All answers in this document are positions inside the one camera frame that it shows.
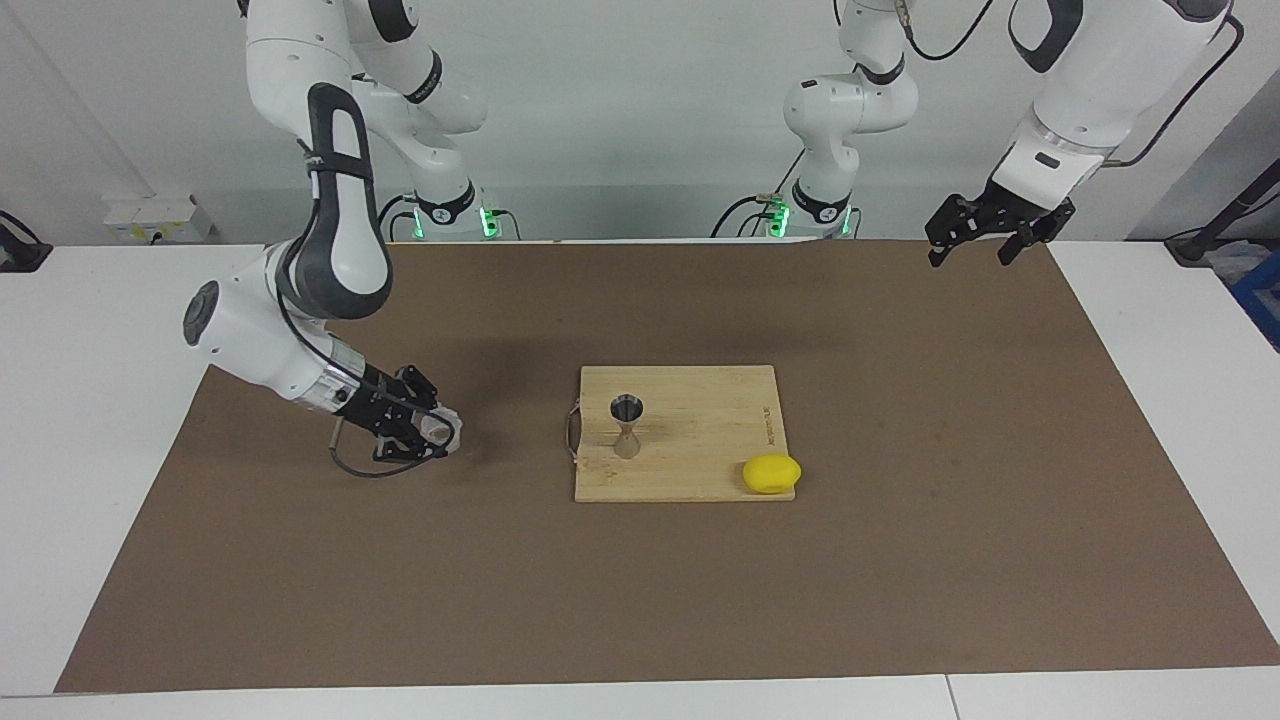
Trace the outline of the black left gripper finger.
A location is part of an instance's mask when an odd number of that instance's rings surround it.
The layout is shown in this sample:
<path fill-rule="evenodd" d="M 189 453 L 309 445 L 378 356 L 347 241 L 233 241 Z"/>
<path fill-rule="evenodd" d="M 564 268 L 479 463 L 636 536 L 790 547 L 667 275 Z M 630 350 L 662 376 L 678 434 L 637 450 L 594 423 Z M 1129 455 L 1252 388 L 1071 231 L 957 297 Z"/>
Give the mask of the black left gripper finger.
<path fill-rule="evenodd" d="M 1015 231 L 998 250 L 998 261 L 1001 265 L 1011 265 L 1024 250 L 1032 249 L 1038 243 L 1052 242 L 1073 218 L 1075 210 L 1074 202 L 1061 202 L 1044 217 L 1033 222 L 1019 222 Z"/>
<path fill-rule="evenodd" d="M 966 200 L 950 195 L 925 222 L 929 242 L 928 259 L 933 268 L 941 268 L 959 246 L 991 233 L 992 206 L 979 199 Z"/>

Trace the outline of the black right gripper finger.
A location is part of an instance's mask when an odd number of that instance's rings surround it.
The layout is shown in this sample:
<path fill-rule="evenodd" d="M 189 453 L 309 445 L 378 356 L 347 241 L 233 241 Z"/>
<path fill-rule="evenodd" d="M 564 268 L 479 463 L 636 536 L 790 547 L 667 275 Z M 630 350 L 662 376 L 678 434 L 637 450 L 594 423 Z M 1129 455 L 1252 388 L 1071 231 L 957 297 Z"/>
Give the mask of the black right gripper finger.
<path fill-rule="evenodd" d="M 390 437 L 378 437 L 372 460 L 375 462 L 407 464 L 420 460 L 447 457 L 454 454 L 461 445 L 460 429 L 426 429 L 421 430 L 422 438 L 419 443 L 404 445 Z"/>
<path fill-rule="evenodd" d="M 436 387 L 412 364 L 397 370 L 402 386 L 397 404 L 412 413 L 430 414 L 439 407 Z"/>

